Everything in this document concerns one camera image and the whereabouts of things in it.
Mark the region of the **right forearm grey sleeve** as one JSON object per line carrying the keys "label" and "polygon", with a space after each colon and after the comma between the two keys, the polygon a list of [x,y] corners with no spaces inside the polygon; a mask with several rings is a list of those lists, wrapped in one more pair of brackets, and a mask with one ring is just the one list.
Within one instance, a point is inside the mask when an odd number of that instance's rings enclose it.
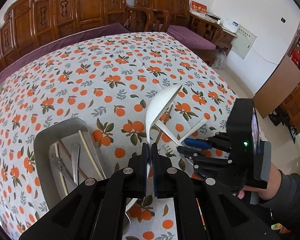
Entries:
{"label": "right forearm grey sleeve", "polygon": [[300,230],[300,175],[281,174],[281,185],[275,196],[260,200],[262,207],[271,209],[273,217],[289,230]]}

